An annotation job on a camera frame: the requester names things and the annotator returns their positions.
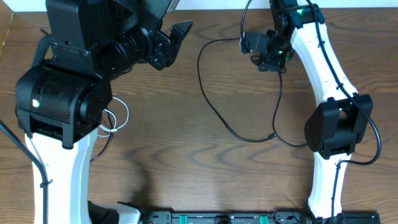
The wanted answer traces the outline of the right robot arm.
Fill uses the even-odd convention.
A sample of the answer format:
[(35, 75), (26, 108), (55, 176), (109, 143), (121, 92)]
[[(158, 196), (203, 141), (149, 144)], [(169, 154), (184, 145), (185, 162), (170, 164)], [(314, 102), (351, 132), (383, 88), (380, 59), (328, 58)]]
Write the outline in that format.
[(262, 35), (257, 66), (262, 72), (282, 73), (298, 54), (313, 88), (316, 108), (305, 123), (306, 145), (314, 155), (312, 191), (304, 223), (364, 223), (347, 217), (341, 206), (344, 175), (351, 156), (371, 119), (373, 101), (360, 95), (345, 75), (328, 38), (320, 8), (308, 2), (271, 1), (274, 29)]

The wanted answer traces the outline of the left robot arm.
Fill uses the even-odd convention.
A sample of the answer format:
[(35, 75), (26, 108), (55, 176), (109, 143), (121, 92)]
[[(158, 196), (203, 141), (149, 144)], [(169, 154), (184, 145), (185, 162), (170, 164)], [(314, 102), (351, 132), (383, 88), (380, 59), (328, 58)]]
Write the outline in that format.
[(162, 32), (170, 1), (47, 0), (51, 33), (16, 84), (23, 149), (33, 162), (36, 223), (139, 223), (130, 203), (88, 200), (90, 161), (111, 81), (135, 64), (171, 66), (192, 21)]

